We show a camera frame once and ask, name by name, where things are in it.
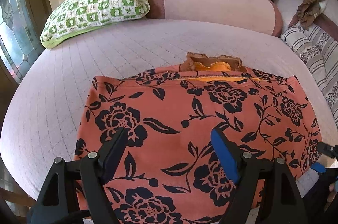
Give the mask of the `stained glass wooden door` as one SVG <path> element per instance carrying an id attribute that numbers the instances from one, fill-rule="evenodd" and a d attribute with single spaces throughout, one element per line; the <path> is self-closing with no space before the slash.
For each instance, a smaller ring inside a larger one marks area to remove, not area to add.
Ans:
<path id="1" fill-rule="evenodd" d="M 42 29 L 49 0 L 1 0 L 1 120 L 29 69 L 44 51 Z"/>

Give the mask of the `striped floral folded quilt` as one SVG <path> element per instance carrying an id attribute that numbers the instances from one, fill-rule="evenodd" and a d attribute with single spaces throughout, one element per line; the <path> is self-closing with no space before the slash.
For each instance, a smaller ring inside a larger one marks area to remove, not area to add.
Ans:
<path id="1" fill-rule="evenodd" d="M 289 27 L 281 39 L 307 66 L 337 121 L 337 41 L 315 24 L 305 29 L 300 23 Z"/>

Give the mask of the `green white patterned pillow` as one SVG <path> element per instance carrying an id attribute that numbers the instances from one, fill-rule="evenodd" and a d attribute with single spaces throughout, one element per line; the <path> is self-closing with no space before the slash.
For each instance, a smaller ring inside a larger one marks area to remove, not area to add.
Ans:
<path id="1" fill-rule="evenodd" d="M 40 35 L 44 48 L 107 25 L 143 18 L 148 0 L 65 0 L 48 17 Z"/>

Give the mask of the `pink quilted bed cover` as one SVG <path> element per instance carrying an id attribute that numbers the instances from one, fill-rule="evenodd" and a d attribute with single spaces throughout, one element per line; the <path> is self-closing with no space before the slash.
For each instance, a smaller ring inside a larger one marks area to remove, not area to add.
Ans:
<path id="1" fill-rule="evenodd" d="M 19 84 L 2 126 L 1 157 L 11 176 L 37 198 L 53 159 L 72 159 L 95 76 L 126 78 L 184 62 L 188 52 L 239 57 L 254 69 L 296 76 L 323 141 L 337 144 L 337 126 L 325 98 L 304 63 L 279 38 L 208 22 L 140 19 L 76 36 L 39 56 Z"/>

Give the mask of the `orange black floral blouse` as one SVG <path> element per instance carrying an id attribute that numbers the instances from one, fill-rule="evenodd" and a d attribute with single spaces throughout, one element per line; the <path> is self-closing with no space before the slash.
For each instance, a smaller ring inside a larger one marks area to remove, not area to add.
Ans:
<path id="1" fill-rule="evenodd" d="M 125 128 L 127 147 L 104 187 L 119 221 L 212 223 L 236 189 L 210 142 L 216 127 L 256 158 L 283 158 L 294 178 L 319 158 L 319 125 L 296 77 L 187 64 L 124 79 L 96 76 L 75 158 Z"/>

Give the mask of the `pink maroon folded blanket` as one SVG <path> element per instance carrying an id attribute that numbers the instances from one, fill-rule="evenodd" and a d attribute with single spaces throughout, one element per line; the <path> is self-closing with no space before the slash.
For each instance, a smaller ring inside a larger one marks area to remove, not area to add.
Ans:
<path id="1" fill-rule="evenodd" d="M 337 41 L 337 0 L 326 0 L 321 6 L 310 6 L 304 0 L 273 0 L 282 16 L 282 33 L 301 21 L 306 29 L 317 25 Z"/>

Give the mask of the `pink bolster cushion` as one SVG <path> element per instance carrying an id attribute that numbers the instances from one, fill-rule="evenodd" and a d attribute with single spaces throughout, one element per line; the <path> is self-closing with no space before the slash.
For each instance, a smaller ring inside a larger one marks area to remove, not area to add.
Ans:
<path id="1" fill-rule="evenodd" d="M 283 20 L 271 0 L 148 0 L 147 18 L 217 23 L 279 37 Z"/>

